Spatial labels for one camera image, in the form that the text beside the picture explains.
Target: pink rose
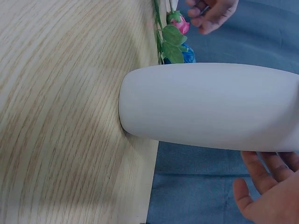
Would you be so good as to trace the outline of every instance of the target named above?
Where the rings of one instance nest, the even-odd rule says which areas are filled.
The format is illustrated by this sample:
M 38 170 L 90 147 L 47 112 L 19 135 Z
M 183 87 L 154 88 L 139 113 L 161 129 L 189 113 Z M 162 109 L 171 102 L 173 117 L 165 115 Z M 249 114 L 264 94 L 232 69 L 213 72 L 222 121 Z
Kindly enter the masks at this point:
M 190 27 L 190 23 L 186 22 L 185 18 L 183 16 L 180 16 L 181 18 L 181 22 L 177 22 L 175 19 L 172 19 L 170 21 L 171 25 L 175 26 L 176 28 L 179 29 L 179 31 L 182 34 L 185 34 L 188 32 L 189 27 Z

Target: blue cloth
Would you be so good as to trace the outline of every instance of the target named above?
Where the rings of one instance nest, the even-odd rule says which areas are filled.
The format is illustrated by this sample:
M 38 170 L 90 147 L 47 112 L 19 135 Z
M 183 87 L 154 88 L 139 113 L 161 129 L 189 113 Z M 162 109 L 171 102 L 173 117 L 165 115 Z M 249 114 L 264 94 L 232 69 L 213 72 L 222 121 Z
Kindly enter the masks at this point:
M 188 7 L 178 8 L 187 19 Z M 187 44 L 197 62 L 243 63 L 299 74 L 299 1 L 242 0 L 220 29 Z M 159 143 L 149 224 L 250 224 L 238 211 L 232 182 L 244 177 L 255 190 L 237 151 Z

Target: finger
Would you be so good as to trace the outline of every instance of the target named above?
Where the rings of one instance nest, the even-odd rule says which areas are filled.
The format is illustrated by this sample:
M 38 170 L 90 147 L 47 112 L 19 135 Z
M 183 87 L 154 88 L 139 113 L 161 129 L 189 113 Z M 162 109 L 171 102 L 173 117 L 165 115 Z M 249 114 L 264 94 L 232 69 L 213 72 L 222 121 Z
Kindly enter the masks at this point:
M 251 220 L 250 208 L 253 200 L 249 194 L 248 186 L 243 179 L 236 179 L 233 184 L 235 202 L 242 215 Z
M 282 182 L 293 175 L 294 172 L 288 168 L 276 153 L 261 153 L 261 156 L 272 176 L 278 182 Z
M 279 153 L 280 158 L 294 172 L 299 170 L 299 155 L 294 152 Z
M 260 162 L 256 152 L 241 152 L 244 164 L 250 174 L 252 182 L 260 194 L 267 192 L 277 185 L 277 181 L 268 174 L 267 170 Z
M 191 18 L 199 16 L 200 13 L 201 13 L 201 10 L 197 7 L 194 7 L 192 9 L 188 10 L 188 16 L 191 17 Z
M 205 15 L 199 31 L 202 34 L 209 34 L 218 29 L 235 12 L 236 4 L 225 4 L 219 1 Z
M 191 18 L 198 17 L 206 10 L 207 7 L 208 5 L 205 2 L 200 1 L 193 8 L 188 10 L 188 16 Z
M 202 25 L 203 20 L 204 20 L 203 16 L 193 18 L 191 19 L 191 24 L 196 27 L 200 27 Z
M 195 7 L 199 8 L 200 11 L 203 11 L 207 7 L 207 4 L 204 1 L 199 1 Z
M 186 0 L 186 4 L 187 4 L 188 6 L 193 7 L 193 6 L 196 5 L 196 1 L 195 1 L 195 0 Z

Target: wood grain surface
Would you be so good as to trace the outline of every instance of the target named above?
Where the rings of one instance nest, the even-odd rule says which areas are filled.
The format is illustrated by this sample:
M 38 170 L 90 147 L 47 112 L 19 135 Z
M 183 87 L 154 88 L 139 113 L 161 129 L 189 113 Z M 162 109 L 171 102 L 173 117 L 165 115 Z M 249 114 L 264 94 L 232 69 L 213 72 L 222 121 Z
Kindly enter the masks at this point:
M 118 94 L 153 23 L 152 0 L 0 0 L 0 223 L 145 222 L 158 142 Z

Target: human hand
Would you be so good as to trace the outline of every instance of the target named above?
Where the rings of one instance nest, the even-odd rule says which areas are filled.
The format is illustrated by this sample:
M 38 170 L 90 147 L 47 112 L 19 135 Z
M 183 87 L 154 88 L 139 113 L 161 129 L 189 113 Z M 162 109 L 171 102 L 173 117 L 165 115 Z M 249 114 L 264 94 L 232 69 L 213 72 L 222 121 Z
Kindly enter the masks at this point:
M 186 0 L 192 7 L 188 11 L 191 23 L 199 27 L 202 34 L 209 34 L 222 26 L 235 13 L 238 2 L 239 0 Z
M 261 197 L 253 201 L 243 179 L 234 181 L 234 197 L 243 216 L 256 224 L 299 223 L 299 156 L 261 153 L 271 175 L 255 152 L 241 152 Z

